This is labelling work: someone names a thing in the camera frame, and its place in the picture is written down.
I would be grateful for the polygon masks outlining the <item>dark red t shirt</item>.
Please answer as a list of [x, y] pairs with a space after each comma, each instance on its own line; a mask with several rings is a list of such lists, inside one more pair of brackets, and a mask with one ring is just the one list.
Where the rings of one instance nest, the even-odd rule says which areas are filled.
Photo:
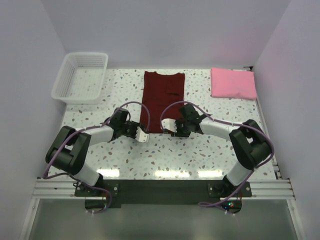
[[142, 110], [140, 122], [149, 126], [149, 132], [160, 134], [160, 117], [162, 112], [171, 104], [184, 100], [185, 74], [175, 73], [162, 75], [157, 72], [144, 72], [144, 87], [142, 104], [149, 110]]

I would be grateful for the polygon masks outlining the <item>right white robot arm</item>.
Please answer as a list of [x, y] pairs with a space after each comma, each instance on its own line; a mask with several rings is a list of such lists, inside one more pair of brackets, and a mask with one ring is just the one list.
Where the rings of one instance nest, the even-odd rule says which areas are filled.
[[267, 158], [272, 158], [274, 146], [257, 122], [249, 119], [243, 123], [234, 123], [214, 119], [208, 114], [200, 115], [195, 107], [188, 103], [179, 109], [182, 118], [163, 119], [162, 127], [173, 137], [189, 137], [191, 133], [215, 136], [231, 142], [237, 162], [222, 179], [221, 189], [230, 197], [241, 190], [241, 184]]

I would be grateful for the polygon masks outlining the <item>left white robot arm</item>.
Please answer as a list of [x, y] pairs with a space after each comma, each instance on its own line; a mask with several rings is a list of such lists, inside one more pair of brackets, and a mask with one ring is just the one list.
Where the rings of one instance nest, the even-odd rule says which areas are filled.
[[144, 125], [132, 121], [131, 114], [124, 108], [116, 108], [113, 115], [106, 118], [97, 126], [75, 129], [63, 126], [50, 146], [45, 162], [47, 169], [43, 179], [54, 176], [48, 175], [50, 167], [63, 171], [63, 175], [69, 175], [86, 184], [86, 191], [92, 196], [99, 196], [104, 190], [103, 177], [87, 163], [87, 152], [90, 146], [109, 143], [122, 136], [139, 140], [139, 134], [143, 132]]

